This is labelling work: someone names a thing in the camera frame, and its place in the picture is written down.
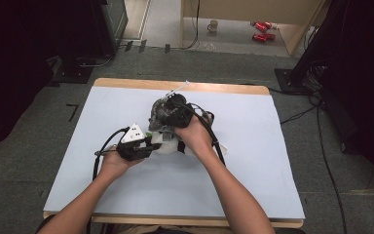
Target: black stand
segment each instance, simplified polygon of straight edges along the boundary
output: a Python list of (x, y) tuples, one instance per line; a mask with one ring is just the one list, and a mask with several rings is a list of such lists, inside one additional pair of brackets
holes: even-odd
[(91, 66), (84, 67), (77, 64), (68, 65), (63, 62), (57, 70), (52, 82), (87, 84), (92, 72), (93, 67)]
[(278, 79), (281, 91), (288, 94), (310, 94), (312, 91), (307, 89), (302, 82), (291, 82), (290, 76), (292, 72), (292, 69), (275, 68), (276, 78)]

